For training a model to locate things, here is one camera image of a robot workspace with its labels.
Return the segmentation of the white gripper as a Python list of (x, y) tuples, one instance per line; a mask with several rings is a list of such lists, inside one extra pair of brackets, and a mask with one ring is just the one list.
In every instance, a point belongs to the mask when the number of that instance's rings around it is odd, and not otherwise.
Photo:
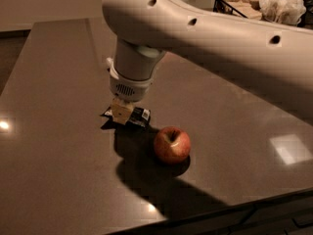
[(110, 89), (112, 99), (112, 119), (125, 125), (134, 110), (130, 102), (141, 101), (153, 81), (153, 70), (146, 66), (110, 67)]

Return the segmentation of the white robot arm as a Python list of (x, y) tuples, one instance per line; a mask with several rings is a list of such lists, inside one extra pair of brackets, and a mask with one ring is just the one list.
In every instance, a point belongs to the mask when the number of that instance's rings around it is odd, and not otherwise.
[(182, 0), (103, 0), (117, 37), (114, 95), (138, 102), (167, 52), (313, 123), (313, 32), (200, 10)]

